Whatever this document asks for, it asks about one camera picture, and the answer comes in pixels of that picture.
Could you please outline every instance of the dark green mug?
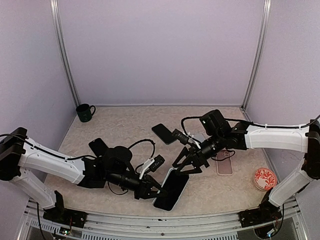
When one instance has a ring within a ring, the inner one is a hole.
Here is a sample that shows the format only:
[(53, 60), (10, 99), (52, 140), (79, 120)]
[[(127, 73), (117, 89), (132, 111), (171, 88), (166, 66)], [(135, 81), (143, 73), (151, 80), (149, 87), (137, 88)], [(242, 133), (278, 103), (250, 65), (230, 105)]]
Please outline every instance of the dark green mug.
[(96, 107), (93, 105), (90, 106), (89, 104), (84, 103), (77, 106), (75, 110), (76, 110), (76, 114), (78, 114), (80, 121), (83, 123), (86, 123), (92, 119), (92, 116), (96, 112)]

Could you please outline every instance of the metal corner bracket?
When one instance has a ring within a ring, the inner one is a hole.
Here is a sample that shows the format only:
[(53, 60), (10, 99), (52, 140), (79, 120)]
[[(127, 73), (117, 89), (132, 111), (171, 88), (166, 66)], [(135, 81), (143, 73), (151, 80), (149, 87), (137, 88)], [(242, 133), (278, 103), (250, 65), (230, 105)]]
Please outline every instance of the metal corner bracket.
[(245, 92), (245, 96), (242, 102), (241, 108), (243, 110), (246, 110), (254, 89), (254, 85), (257, 79), (257, 73), (259, 69), (259, 64), (261, 60), (261, 56), (263, 53), (263, 47), (266, 39), (267, 34), (267, 28), (268, 28), (268, 22), (269, 22), (269, 16), (270, 16), (270, 9), (271, 9), (271, 0), (264, 0), (264, 7), (263, 7), (263, 13), (262, 13), (262, 21), (261, 21), (261, 27), (260, 27), (260, 33), (258, 38), (258, 44), (255, 51), (254, 61), (252, 70), (250, 73), (250, 80), (248, 87)]
[(53, 24), (55, 28), (56, 38), (58, 41), (58, 47), (60, 50), (60, 55), (63, 63), (63, 67), (65, 70), (66, 78), (68, 81), (68, 85), (71, 91), (71, 95), (73, 98), (74, 105), (77, 107), (81, 104), (79, 95), (76, 89), (76, 85), (71, 73), (70, 64), (67, 56), (66, 46), (64, 42), (64, 35), (61, 27), (61, 20), (59, 14), (58, 0), (50, 0), (51, 12), (53, 18)]

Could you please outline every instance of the beige tabletop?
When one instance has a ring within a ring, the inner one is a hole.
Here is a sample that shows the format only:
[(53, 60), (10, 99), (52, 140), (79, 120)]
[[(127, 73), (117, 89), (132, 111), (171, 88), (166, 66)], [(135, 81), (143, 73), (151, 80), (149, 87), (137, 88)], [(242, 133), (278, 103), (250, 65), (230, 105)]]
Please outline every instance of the beige tabletop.
[[(93, 154), (88, 143), (96, 138), (102, 138), (109, 147), (128, 147), (140, 139), (149, 138), (156, 143), (155, 156), (161, 154), (165, 159), (165, 163), (155, 173), (150, 173), (159, 183), (162, 183), (184, 146), (178, 141), (170, 145), (164, 144), (151, 128), (163, 123), (171, 131), (175, 128), (182, 130), (180, 126), (182, 118), (202, 116), (213, 109), (219, 109), (225, 118), (244, 118), (237, 107), (98, 107), (90, 122), (82, 123), (76, 117), (59, 151), (71, 156)], [(193, 134), (202, 133), (206, 138), (208, 137), (198, 119), (188, 120), (185, 127)], [(131, 163), (135, 168), (150, 157), (152, 145), (149, 142), (143, 142), (131, 150), (133, 153)], [(255, 170), (267, 167), (260, 149), (237, 150), (232, 157), (234, 170), (232, 176), (217, 175), (216, 162), (209, 160), (209, 163), (210, 167), (201, 167), (202, 173), (190, 175), (179, 202), (170, 212), (153, 207), (152, 199), (134, 199), (134, 193), (131, 191), (125, 195), (115, 195), (110, 192), (107, 185), (105, 188), (87, 189), (52, 175), (47, 176), (45, 184), (63, 195), (67, 208), (120, 215), (215, 214), (253, 208), (261, 202), (265, 193), (258, 190), (253, 182)], [(111, 184), (111, 187), (117, 193), (122, 192), (118, 186)]]

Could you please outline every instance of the pink phone case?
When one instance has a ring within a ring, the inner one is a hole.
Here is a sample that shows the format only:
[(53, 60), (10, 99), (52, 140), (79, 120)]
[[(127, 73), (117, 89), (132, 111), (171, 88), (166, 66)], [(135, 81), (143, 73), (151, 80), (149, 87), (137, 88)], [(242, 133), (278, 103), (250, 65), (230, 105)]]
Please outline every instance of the pink phone case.
[(215, 157), (216, 159), (224, 159), (223, 161), (216, 161), (216, 172), (220, 176), (231, 176), (234, 174), (234, 169), (232, 166), (232, 160), (230, 158), (230, 153), (226, 150), (221, 150)]

